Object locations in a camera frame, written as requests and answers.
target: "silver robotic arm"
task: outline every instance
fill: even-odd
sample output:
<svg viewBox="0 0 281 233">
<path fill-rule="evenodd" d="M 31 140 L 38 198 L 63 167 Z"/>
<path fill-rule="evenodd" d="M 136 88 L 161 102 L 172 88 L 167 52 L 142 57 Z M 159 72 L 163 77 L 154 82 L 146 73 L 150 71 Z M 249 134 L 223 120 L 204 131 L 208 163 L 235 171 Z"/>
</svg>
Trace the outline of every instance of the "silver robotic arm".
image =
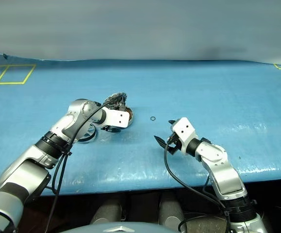
<svg viewBox="0 0 281 233">
<path fill-rule="evenodd" d="M 175 147 L 168 147 L 167 150 L 171 154 L 181 150 L 183 154 L 192 155 L 203 164 L 209 173 L 217 198 L 225 205 L 225 211 L 230 215 L 230 230 L 233 233 L 266 233 L 239 174 L 228 161 L 226 150 L 205 138 L 199 140 L 186 117 L 170 123 L 173 134 L 167 142 L 174 143 Z M 159 137 L 155 138 L 165 148 L 166 143 Z"/>
<path fill-rule="evenodd" d="M 55 167 L 60 156 L 67 153 L 72 144 L 86 134 L 91 123 L 98 127 L 128 126 L 130 114 L 127 111 L 103 107 L 92 115 L 100 106 L 97 102 L 85 99 L 72 102 L 67 114 L 2 173 L 0 232 L 14 231 L 21 219 L 23 204 L 39 196 L 50 181 L 47 169 Z"/>
</svg>

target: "black cable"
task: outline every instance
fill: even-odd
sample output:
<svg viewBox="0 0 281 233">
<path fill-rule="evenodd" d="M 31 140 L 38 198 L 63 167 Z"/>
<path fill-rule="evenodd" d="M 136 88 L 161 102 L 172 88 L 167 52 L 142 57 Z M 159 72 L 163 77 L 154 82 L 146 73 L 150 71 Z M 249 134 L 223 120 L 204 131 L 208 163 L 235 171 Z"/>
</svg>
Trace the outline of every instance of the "black cable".
<svg viewBox="0 0 281 233">
<path fill-rule="evenodd" d="M 202 189 L 203 193 L 207 194 L 209 197 L 212 197 L 214 200 L 218 201 L 220 203 L 221 207 L 223 208 L 223 210 L 225 210 L 226 207 L 224 206 L 224 204 L 217 197 L 215 197 L 213 194 L 211 194 L 211 193 L 209 193 L 205 190 L 208 182 L 209 182 L 209 175 L 207 177 L 206 183 L 203 186 L 203 189 Z M 230 220 L 229 213 L 227 213 L 227 212 L 224 212 L 224 213 L 225 213 L 225 217 L 226 217 L 226 221 L 227 221 L 225 233 L 229 233 L 230 232 L 230 225 L 231 225 L 230 221 L 231 220 Z"/>
<path fill-rule="evenodd" d="M 192 220 L 197 219 L 197 218 L 202 218 L 202 217 L 215 217 L 215 218 L 219 218 L 219 219 L 221 219 L 221 220 L 225 220 L 225 219 L 220 218 L 220 217 L 215 216 L 215 215 L 200 215 L 200 216 L 197 216 L 197 217 L 191 217 L 191 218 L 188 218 L 188 219 L 186 219 L 186 220 L 183 220 L 183 221 L 181 221 L 181 222 L 179 223 L 179 225 L 178 225 L 178 231 L 181 232 L 181 226 L 182 226 L 184 223 L 189 222 L 189 221 L 192 221 Z"/>
<path fill-rule="evenodd" d="M 46 229 L 44 231 L 45 233 L 48 232 L 48 229 L 49 229 L 49 226 L 50 226 L 50 222 L 51 222 L 51 219 L 52 219 L 52 216 L 53 216 L 53 213 L 54 213 L 54 209 L 55 209 L 55 206 L 56 206 L 56 203 L 57 203 L 57 199 L 58 199 L 58 196 L 59 196 L 59 192 L 60 192 L 61 186 L 62 186 L 62 181 L 63 181 L 63 176 L 64 176 L 64 172 L 65 172 L 65 167 L 66 167 L 68 155 L 64 154 L 62 157 L 64 157 L 62 172 L 61 172 L 61 175 L 59 177 L 59 182 L 58 182 L 58 186 L 57 186 L 57 192 L 56 192 L 56 195 L 55 195 L 52 207 L 51 207 L 51 211 L 50 211 L 50 215 L 49 215 L 49 218 L 48 218 L 47 226 L 46 226 Z"/>
<path fill-rule="evenodd" d="M 168 148 L 168 145 L 169 145 L 169 142 L 166 143 L 166 146 L 165 146 L 165 149 L 164 149 L 164 162 L 165 162 L 165 166 L 166 166 L 166 169 L 167 169 L 168 173 L 169 173 L 178 183 L 180 183 L 183 187 L 185 187 L 185 188 L 187 188 L 188 190 L 190 190 L 191 192 L 193 192 L 193 193 L 195 193 L 195 194 L 197 194 L 197 195 L 199 195 L 199 196 L 205 198 L 206 200 L 208 200 L 208 201 L 214 203 L 215 205 L 220 206 L 220 203 L 219 203 L 219 202 L 217 202 L 216 200 L 214 200 L 214 199 L 208 197 L 207 195 L 205 195 L 205 194 L 203 194 L 203 193 L 201 193 L 201 192 L 199 192 L 199 191 L 197 191 L 197 190 L 191 188 L 191 187 L 188 186 L 186 183 L 184 183 L 183 181 L 181 181 L 181 180 L 170 170 L 170 168 L 169 168 L 169 166 L 168 166 L 168 162 L 167 162 L 167 148 Z"/>
<path fill-rule="evenodd" d="M 204 186 L 203 186 L 202 192 L 205 193 L 207 196 L 211 197 L 212 199 L 214 199 L 215 201 L 217 201 L 217 202 L 220 204 L 220 206 L 221 206 L 223 209 L 225 209 L 225 208 L 226 208 L 225 205 L 224 205 L 215 195 L 213 195 L 213 194 L 211 194 L 211 193 L 209 193 L 209 192 L 207 192 L 207 191 L 205 190 L 205 188 L 206 188 L 208 182 L 209 182 L 209 176 L 207 177 L 206 183 L 205 183 Z"/>
<path fill-rule="evenodd" d="M 55 172 L 54 172 L 54 175 L 53 175 L 53 179 L 52 179 L 52 192 L 53 194 L 56 194 L 57 190 L 55 189 L 55 182 L 56 182 L 56 176 L 57 176 L 57 173 L 58 173 L 58 170 L 59 170 L 59 167 L 61 166 L 61 163 L 63 161 L 63 156 L 59 159 L 58 161 L 58 164 L 55 168 Z"/>
<path fill-rule="evenodd" d="M 74 133 L 72 139 L 70 140 L 70 143 L 68 145 L 68 147 L 66 148 L 66 150 L 64 151 L 60 161 L 59 161 L 59 164 L 57 165 L 57 168 L 55 169 L 55 173 L 54 173 L 54 177 L 53 177 L 53 180 L 52 180 L 52 192 L 55 191 L 55 186 L 53 186 L 53 184 L 55 185 L 55 179 L 56 179 L 56 175 L 57 175 L 57 172 L 58 172 L 58 168 L 60 166 L 60 163 L 61 161 L 63 160 L 64 158 L 64 162 L 63 162 L 63 167 L 62 167 L 62 171 L 61 171 L 61 174 L 60 174 L 60 177 L 59 177 L 59 182 L 58 182 L 58 187 L 57 187 L 57 190 L 56 190 L 56 193 L 55 193 L 55 198 L 54 198 L 54 202 L 52 204 L 52 207 L 51 207 L 51 211 L 50 211 L 50 215 L 49 215 L 49 218 L 48 218 L 48 222 L 47 222 L 47 226 L 46 226 L 46 229 L 45 229 L 45 233 L 47 233 L 48 231 L 48 228 L 50 226 L 50 222 L 51 222 L 51 219 L 52 219 L 52 216 L 53 216 L 53 213 L 54 213 L 54 209 L 55 209 L 55 206 L 56 206 L 56 203 L 57 203 L 57 199 L 58 199 L 58 196 L 59 196 L 59 192 L 61 190 L 61 185 L 62 185 L 62 180 L 63 180 L 63 176 L 64 176 L 64 172 L 65 172 L 65 167 L 66 167 L 66 162 L 67 162 L 67 158 L 68 156 L 70 155 L 70 150 L 72 148 L 72 145 L 73 145 L 73 142 L 74 140 L 76 139 L 76 136 L 77 134 L 79 133 L 80 129 L 83 127 L 83 125 L 86 124 L 86 122 L 96 113 L 98 112 L 100 109 L 102 109 L 104 106 L 108 105 L 109 103 L 112 103 L 114 101 L 116 101 L 117 99 L 119 99 L 120 97 L 122 97 L 122 94 L 121 95 L 118 95 L 116 96 L 114 99 L 104 103 L 103 105 L 101 105 L 100 107 L 98 107 L 96 110 L 94 110 L 91 115 L 88 116 L 88 118 L 79 126 L 79 128 L 76 130 L 76 132 Z"/>
<path fill-rule="evenodd" d="M 210 201 L 210 202 L 212 202 L 212 203 L 214 203 L 214 204 L 220 206 L 220 207 L 222 208 L 222 210 L 224 211 L 224 214 L 226 215 L 227 227 L 226 227 L 225 233 L 228 233 L 228 232 L 229 232 L 229 228 L 230 228 L 230 216 L 229 216 L 229 214 L 228 214 L 227 212 L 225 212 L 225 209 L 226 209 L 225 205 L 224 205 L 218 198 L 216 198 L 214 195 L 212 195 L 212 194 L 209 193 L 210 195 L 207 196 L 207 195 L 205 195 L 205 194 L 203 194 L 203 193 L 201 193 L 201 192 L 199 192 L 199 191 L 197 191 L 197 190 L 191 188 L 191 187 L 188 186 L 186 183 L 184 183 L 183 181 L 181 181 L 181 180 L 170 170 L 170 168 L 169 168 L 169 166 L 168 166 L 168 162 L 167 162 L 167 148 L 168 148 L 168 146 L 169 146 L 169 142 L 166 143 L 166 146 L 165 146 L 165 149 L 164 149 L 164 162 L 165 162 L 165 166 L 166 166 L 166 169 L 167 169 L 168 173 L 169 173 L 178 183 L 180 183 L 183 187 L 185 187 L 185 188 L 187 188 L 188 190 L 192 191 L 193 193 L 195 193 L 195 194 L 197 194 L 197 195 L 199 195 L 199 196 L 205 198 L 206 200 L 208 200 L 208 201 Z M 207 186 L 208 181 L 209 181 L 209 177 L 207 178 L 207 181 L 206 181 L 204 187 Z"/>
</svg>

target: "gray cylinder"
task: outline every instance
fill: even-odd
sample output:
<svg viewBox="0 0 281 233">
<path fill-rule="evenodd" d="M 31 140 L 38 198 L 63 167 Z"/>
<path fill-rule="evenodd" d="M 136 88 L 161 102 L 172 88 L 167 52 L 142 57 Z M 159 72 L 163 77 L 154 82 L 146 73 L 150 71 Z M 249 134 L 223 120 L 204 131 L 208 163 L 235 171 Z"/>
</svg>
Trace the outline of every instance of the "gray cylinder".
<svg viewBox="0 0 281 233">
<path fill-rule="evenodd" d="M 91 224 L 100 224 L 106 222 L 119 222 L 121 221 L 122 207 L 118 199 L 107 200 L 96 211 L 91 220 Z"/>
<path fill-rule="evenodd" d="M 178 231 L 178 225 L 184 220 L 182 209 L 171 192 L 162 194 L 159 210 L 159 225 Z M 181 232 L 187 233 L 187 226 L 181 226 Z"/>
</svg>

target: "dark floor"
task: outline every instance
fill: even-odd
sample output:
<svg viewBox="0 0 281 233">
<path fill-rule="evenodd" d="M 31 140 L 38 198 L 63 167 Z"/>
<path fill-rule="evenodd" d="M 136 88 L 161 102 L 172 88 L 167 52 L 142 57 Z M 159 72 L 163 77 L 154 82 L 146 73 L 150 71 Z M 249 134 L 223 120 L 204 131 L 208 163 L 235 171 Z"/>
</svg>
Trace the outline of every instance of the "dark floor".
<svg viewBox="0 0 281 233">
<path fill-rule="evenodd" d="M 268 232 L 281 232 L 281 180 L 246 184 L 251 199 L 263 217 Z M 185 217 L 195 212 L 216 214 L 218 209 L 185 189 L 173 189 Z M 60 196 L 50 225 L 50 233 L 88 225 L 98 207 L 110 197 L 119 195 L 123 205 L 122 219 L 157 223 L 160 195 L 165 190 Z M 20 233 L 43 233 L 53 197 L 41 197 L 25 206 L 19 225 Z M 224 233 L 225 221 L 216 217 L 198 218 L 187 224 L 188 233 Z"/>
</svg>

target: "gray wall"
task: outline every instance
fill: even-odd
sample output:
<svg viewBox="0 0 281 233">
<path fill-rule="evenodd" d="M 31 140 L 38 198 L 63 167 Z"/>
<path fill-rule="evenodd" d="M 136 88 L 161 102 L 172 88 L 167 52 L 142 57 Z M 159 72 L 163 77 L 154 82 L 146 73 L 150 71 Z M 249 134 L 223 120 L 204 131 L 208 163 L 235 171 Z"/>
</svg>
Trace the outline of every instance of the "gray wall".
<svg viewBox="0 0 281 233">
<path fill-rule="evenodd" d="M 281 64 L 281 0 L 0 0 L 0 53 Z"/>
</svg>

